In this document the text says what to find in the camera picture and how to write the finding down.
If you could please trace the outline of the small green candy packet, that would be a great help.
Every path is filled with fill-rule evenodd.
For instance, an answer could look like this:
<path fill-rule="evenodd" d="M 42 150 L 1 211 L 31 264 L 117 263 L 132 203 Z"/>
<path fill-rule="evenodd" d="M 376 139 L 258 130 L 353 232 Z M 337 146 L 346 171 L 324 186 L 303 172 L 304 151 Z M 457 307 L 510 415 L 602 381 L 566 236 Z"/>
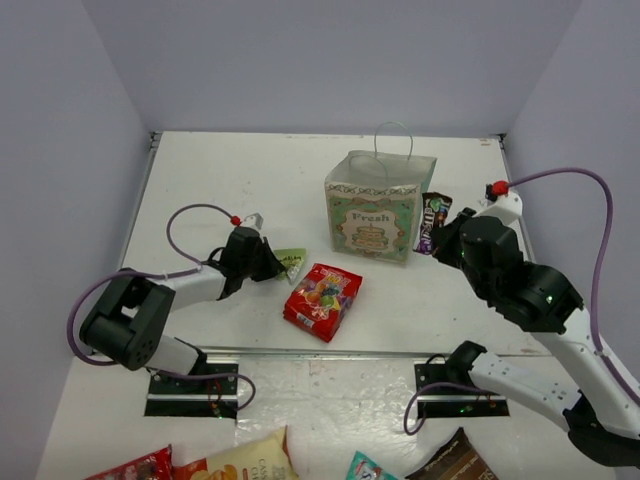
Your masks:
<path fill-rule="evenodd" d="M 276 279 L 280 281 L 286 280 L 290 285 L 295 285 L 306 263 L 307 250 L 305 248 L 278 249 L 274 251 L 274 254 L 285 268 L 283 272 L 276 276 Z"/>

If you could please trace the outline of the brown m&m packet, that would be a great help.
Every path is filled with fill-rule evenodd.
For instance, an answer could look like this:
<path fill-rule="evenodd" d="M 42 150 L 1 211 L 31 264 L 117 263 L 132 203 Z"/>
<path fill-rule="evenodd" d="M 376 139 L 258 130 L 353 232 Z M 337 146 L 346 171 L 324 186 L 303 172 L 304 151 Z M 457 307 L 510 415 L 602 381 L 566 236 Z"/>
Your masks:
<path fill-rule="evenodd" d="M 422 194 L 422 219 L 414 247 L 416 253 L 423 255 L 432 253 L 434 249 L 432 230 L 444 225 L 452 204 L 453 199 L 447 195 L 438 192 Z"/>

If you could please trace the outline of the decorated paper bag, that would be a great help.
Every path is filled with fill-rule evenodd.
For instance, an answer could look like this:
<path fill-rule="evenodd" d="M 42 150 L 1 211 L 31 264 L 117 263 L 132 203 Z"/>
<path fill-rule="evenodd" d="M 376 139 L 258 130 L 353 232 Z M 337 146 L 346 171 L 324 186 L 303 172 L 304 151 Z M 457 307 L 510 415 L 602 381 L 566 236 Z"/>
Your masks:
<path fill-rule="evenodd" d="M 414 153 L 414 137 L 396 121 L 380 124 L 404 130 L 404 154 L 387 153 L 373 137 L 371 150 L 351 150 L 326 176 L 329 236 L 337 253 L 405 264 L 413 250 L 422 212 L 422 194 L 437 159 Z"/>

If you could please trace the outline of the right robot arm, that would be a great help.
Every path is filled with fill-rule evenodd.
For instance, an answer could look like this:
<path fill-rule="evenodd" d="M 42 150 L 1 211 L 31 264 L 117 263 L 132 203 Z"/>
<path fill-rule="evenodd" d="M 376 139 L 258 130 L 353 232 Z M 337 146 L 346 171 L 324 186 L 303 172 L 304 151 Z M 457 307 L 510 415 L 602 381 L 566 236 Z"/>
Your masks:
<path fill-rule="evenodd" d="M 639 465 L 639 406 L 598 351 L 582 297 L 558 270 L 524 259 L 515 231 L 493 216 L 463 210 L 433 229 L 434 257 L 461 271 L 476 296 L 529 333 L 563 366 L 565 385 L 508 364 L 466 341 L 446 362 L 451 389 L 504 396 L 544 416 L 586 457 L 606 467 Z"/>

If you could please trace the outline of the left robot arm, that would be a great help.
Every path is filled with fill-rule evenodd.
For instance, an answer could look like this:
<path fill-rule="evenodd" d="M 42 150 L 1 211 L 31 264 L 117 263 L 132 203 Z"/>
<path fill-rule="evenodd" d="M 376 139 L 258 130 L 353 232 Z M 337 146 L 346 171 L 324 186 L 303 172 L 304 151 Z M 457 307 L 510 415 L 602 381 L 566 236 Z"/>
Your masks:
<path fill-rule="evenodd" d="M 100 281 L 105 289 L 82 322 L 79 340 L 106 356 L 106 365 L 156 371 L 185 392 L 197 392 L 212 378 L 204 353 L 164 334 L 169 316 L 224 300 L 247 279 L 261 282 L 284 272 L 268 240 L 254 228 L 238 226 L 225 246 L 192 270 L 157 275 L 126 268 Z"/>

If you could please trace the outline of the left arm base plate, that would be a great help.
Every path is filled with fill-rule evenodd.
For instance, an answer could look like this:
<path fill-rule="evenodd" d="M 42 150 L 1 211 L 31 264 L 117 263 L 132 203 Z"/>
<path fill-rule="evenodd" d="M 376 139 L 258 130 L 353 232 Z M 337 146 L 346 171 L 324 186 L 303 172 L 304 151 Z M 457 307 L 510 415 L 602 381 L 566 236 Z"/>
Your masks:
<path fill-rule="evenodd" d="M 207 363 L 205 374 L 222 374 L 215 380 L 179 380 L 154 374 L 149 382 L 145 417 L 237 419 L 238 365 Z"/>

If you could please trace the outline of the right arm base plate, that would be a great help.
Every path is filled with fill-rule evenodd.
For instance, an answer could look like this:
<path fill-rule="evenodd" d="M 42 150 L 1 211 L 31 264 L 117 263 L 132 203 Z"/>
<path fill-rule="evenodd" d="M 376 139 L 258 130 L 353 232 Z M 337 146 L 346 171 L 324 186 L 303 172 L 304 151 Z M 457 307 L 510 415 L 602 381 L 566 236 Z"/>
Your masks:
<path fill-rule="evenodd" d="M 462 384 L 446 372 L 447 357 L 431 355 L 424 363 L 414 365 L 416 389 L 435 383 Z M 481 396 L 451 387 L 438 387 L 421 394 L 417 400 L 418 418 L 508 417 L 507 401 L 501 396 Z"/>

